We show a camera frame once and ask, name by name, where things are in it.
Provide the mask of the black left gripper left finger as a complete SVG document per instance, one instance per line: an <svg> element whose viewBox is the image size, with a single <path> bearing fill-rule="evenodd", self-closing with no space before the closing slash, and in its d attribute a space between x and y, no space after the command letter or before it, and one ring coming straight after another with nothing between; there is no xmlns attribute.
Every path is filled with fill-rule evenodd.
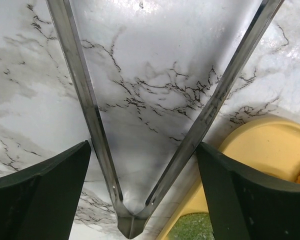
<svg viewBox="0 0 300 240"><path fill-rule="evenodd" d="M83 141L0 177L0 240L69 239L91 151Z"/></svg>

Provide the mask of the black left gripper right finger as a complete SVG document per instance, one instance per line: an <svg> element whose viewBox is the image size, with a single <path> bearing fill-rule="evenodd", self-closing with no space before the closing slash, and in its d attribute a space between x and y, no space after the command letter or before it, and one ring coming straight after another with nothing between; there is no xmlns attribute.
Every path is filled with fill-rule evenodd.
<svg viewBox="0 0 300 240"><path fill-rule="evenodd" d="M300 240L300 184L265 174L204 142L196 155L216 240Z"/></svg>

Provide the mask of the metal serving tongs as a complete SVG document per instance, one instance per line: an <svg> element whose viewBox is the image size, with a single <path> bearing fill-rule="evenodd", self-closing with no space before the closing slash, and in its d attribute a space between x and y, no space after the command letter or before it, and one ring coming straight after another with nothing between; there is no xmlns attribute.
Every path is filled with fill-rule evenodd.
<svg viewBox="0 0 300 240"><path fill-rule="evenodd" d="M47 2L112 206L117 215L117 227L126 238L133 239L144 231L151 215L208 133L239 73L246 65L281 5L282 1L280 0L264 0L261 2L213 95L192 124L150 192L144 208L139 213L133 214L124 205L122 189L111 156L70 2L67 0L49 0Z"/></svg>

